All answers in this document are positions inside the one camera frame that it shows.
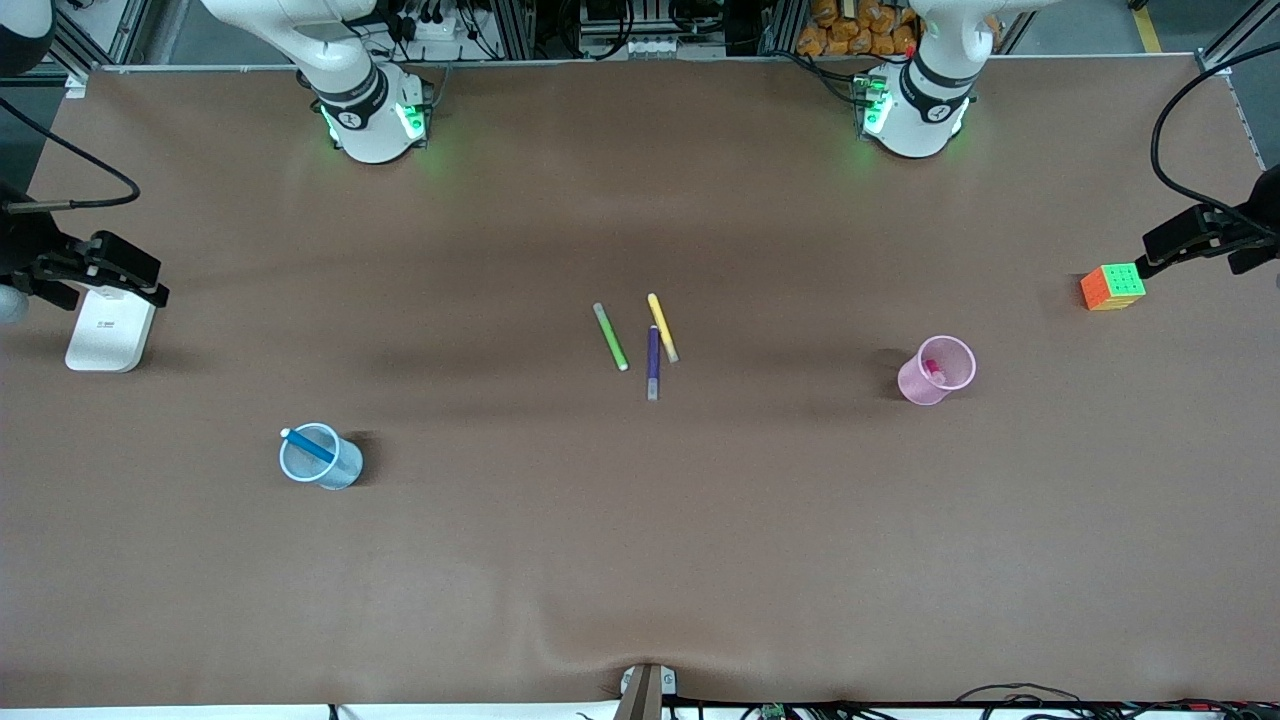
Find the blue marker pen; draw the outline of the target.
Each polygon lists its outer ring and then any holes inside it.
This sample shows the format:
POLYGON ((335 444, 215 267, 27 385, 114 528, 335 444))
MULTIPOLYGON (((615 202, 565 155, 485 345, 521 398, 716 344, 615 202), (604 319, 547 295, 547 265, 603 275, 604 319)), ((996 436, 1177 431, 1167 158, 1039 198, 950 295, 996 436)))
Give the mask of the blue marker pen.
POLYGON ((293 428, 282 429, 280 437, 287 445, 306 452, 320 462, 333 464, 335 461, 335 455, 332 451, 324 448, 321 445, 314 442, 293 428))

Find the white stand with pole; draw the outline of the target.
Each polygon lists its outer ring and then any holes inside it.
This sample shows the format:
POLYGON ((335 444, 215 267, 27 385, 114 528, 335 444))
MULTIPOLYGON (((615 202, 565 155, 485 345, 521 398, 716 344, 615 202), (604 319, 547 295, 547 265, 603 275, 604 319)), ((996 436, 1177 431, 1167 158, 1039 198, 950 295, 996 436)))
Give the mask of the white stand with pole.
POLYGON ((136 369, 156 307, 138 295, 114 288, 87 288, 64 361, 81 373, 127 373, 136 369))

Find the multicoloured puzzle cube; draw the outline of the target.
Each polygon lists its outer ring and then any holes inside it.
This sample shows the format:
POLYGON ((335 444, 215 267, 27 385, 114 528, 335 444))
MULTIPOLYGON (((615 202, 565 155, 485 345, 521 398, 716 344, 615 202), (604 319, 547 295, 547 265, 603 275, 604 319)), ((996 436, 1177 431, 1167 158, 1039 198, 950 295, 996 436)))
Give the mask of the multicoloured puzzle cube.
POLYGON ((1079 287, 1089 311, 1124 309, 1147 295, 1134 263, 1097 266, 1080 278, 1079 287))

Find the light blue plastic cup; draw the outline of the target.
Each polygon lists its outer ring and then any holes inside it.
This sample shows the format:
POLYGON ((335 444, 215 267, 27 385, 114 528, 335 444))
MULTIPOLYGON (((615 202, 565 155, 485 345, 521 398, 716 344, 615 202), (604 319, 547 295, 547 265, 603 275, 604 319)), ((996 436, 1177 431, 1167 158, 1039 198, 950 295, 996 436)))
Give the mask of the light blue plastic cup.
POLYGON ((320 462, 282 439, 278 462, 287 478, 297 483, 333 491, 346 489, 360 478, 364 470, 362 451, 334 428, 324 423, 307 423, 287 428, 301 432, 335 455, 333 464, 320 462))

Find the pink plastic cup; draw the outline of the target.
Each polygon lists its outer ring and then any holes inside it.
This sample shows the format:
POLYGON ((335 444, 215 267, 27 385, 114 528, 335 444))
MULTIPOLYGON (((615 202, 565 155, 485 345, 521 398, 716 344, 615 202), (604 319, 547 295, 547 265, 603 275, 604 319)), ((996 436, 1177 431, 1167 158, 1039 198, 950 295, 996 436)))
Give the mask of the pink plastic cup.
POLYGON ((933 406, 948 395, 966 388, 977 374, 977 357, 959 338, 938 334, 925 340, 915 354, 902 364, 897 374, 900 393, 919 406, 933 406), (934 386, 925 377, 923 361, 934 359, 947 378, 945 386, 934 386))

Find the white power strip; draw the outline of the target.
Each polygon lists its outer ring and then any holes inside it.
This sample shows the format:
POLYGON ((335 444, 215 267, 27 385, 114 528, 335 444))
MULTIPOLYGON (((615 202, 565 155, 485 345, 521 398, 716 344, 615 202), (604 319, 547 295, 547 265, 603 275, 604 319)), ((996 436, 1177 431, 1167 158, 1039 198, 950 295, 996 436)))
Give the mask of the white power strip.
POLYGON ((402 61, 476 61, 488 58, 452 0, 404 0, 385 14, 402 61))

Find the orange bags pile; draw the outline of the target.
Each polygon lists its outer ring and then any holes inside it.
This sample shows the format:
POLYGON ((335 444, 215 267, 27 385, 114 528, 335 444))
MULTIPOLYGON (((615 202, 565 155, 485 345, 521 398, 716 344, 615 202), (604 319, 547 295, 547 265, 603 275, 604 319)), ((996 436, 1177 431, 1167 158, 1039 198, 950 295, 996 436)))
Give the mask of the orange bags pile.
POLYGON ((915 53, 922 18, 906 0, 808 0, 800 56, 901 58, 915 53))

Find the green marker pen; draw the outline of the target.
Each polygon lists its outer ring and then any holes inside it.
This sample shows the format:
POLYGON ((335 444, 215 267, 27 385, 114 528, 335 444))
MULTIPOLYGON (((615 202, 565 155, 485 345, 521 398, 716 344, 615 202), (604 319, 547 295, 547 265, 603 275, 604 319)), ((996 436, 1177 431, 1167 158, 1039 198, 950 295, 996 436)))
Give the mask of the green marker pen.
POLYGON ((591 306, 596 323, 600 328, 602 336, 611 351, 612 361, 618 372, 627 372, 630 369, 630 361, 625 352, 625 348, 617 336, 613 327, 611 316, 605 310, 605 306, 600 302, 595 302, 591 306))

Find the yellow marker pen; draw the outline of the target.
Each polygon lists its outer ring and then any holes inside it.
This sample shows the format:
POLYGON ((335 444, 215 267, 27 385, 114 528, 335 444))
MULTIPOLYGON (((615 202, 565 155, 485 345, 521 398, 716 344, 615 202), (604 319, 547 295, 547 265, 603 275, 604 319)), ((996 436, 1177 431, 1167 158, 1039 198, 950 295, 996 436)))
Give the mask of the yellow marker pen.
POLYGON ((659 340, 666 351, 668 363, 675 364, 678 361, 678 350, 676 347, 675 337, 671 332, 669 323, 666 318, 666 311, 660 304, 660 300, 657 293, 650 292, 646 295, 646 302, 652 313, 654 327, 658 331, 659 340))

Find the aluminium frame profile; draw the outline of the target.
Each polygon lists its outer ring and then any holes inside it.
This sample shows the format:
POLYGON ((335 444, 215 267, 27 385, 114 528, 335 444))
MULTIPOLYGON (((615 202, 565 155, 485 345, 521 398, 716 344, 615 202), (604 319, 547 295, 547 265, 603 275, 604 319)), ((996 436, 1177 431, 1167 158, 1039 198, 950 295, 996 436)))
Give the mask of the aluminium frame profile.
POLYGON ((154 0, 54 0, 50 56, 68 70, 129 59, 154 0))
POLYGON ((1222 33, 1197 53, 1199 68, 1207 70, 1243 54, 1253 36, 1271 20, 1280 20, 1280 0, 1249 0, 1222 33))

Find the metal table edge bracket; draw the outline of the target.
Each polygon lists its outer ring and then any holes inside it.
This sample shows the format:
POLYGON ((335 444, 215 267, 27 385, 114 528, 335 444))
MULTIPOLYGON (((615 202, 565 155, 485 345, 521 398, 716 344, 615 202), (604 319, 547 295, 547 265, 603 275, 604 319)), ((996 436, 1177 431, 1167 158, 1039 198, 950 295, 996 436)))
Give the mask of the metal table edge bracket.
POLYGON ((622 696, 613 720, 664 720, 664 700, 677 694, 677 673, 658 664, 636 664, 623 671, 622 696))

